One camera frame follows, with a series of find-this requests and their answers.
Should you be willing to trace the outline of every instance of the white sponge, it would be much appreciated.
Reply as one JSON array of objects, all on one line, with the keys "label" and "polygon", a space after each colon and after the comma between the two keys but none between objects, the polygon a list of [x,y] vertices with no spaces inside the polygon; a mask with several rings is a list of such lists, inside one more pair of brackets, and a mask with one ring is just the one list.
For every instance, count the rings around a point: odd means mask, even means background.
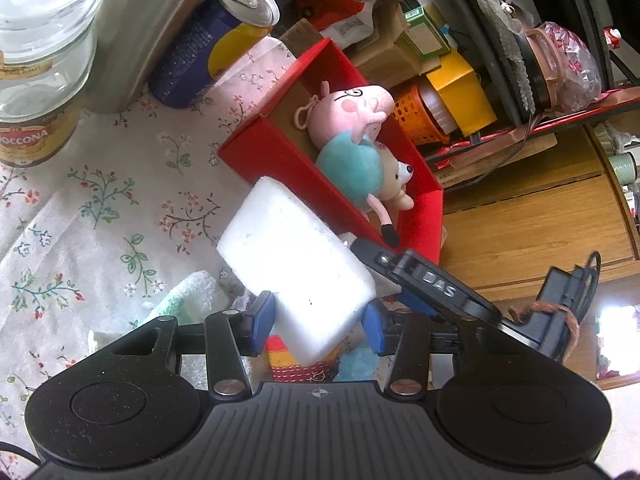
[{"label": "white sponge", "polygon": [[275,331],[301,366],[325,357],[376,297],[367,267],[270,177],[244,200],[218,252],[253,294],[274,293]]}]

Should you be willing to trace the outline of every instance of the thread spool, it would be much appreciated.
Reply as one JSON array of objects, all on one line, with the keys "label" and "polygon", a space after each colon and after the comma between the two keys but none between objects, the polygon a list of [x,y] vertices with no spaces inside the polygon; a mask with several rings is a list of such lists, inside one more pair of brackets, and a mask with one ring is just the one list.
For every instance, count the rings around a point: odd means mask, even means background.
[{"label": "thread spool", "polygon": [[619,153],[617,155],[611,155],[609,162],[613,168],[613,172],[616,174],[616,178],[620,183],[620,186],[626,186],[631,184],[638,178],[638,167],[636,166],[636,160],[634,156],[629,153]]}]

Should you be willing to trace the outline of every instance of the plush toy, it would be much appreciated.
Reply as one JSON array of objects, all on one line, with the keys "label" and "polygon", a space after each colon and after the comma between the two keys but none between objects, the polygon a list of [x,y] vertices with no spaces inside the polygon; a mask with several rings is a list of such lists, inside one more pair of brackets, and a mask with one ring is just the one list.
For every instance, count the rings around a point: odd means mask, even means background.
[{"label": "plush toy", "polygon": [[316,166],[347,199],[363,213],[373,210],[380,219],[382,237],[390,247],[400,244],[400,237],[382,200],[400,209],[411,209],[413,200],[403,190],[413,168],[402,164],[380,143],[365,134],[359,144],[343,132],[320,151]]},{"label": "plush toy", "polygon": [[[382,86],[361,86],[331,93],[329,83],[322,81],[320,93],[321,98],[314,95],[293,117],[298,129],[307,129],[318,150],[344,132],[351,133],[354,144],[359,144],[365,134],[370,140],[376,140],[380,126],[394,109],[394,99]],[[304,122],[301,121],[303,112],[306,112]]]}]

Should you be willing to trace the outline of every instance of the black device with das logo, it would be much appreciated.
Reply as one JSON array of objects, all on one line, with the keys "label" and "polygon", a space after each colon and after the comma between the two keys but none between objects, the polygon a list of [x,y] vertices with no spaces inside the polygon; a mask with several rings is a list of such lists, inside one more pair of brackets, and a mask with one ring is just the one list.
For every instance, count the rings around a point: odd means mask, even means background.
[{"label": "black device with das logo", "polygon": [[[439,314],[365,307],[371,348],[395,356],[383,390],[374,381],[267,382],[252,392],[241,355],[264,348],[270,292],[203,324],[162,316],[33,393],[25,420],[43,463],[30,480],[608,478],[593,460],[609,404],[560,364],[564,312],[515,324],[413,251],[362,238],[351,250]],[[581,320],[599,262],[594,253],[572,272],[552,267],[539,299]],[[454,356],[455,375],[430,390],[437,353]],[[184,354],[206,356],[207,391],[180,377]]]}]

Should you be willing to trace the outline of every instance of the blue and yellow can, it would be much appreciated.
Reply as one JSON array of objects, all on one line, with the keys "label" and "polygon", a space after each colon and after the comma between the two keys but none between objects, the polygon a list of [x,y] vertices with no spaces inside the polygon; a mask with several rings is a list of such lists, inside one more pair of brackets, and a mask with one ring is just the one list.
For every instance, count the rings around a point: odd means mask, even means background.
[{"label": "blue and yellow can", "polygon": [[279,19],[274,0],[205,0],[149,78],[151,93],[167,106],[190,106]]}]

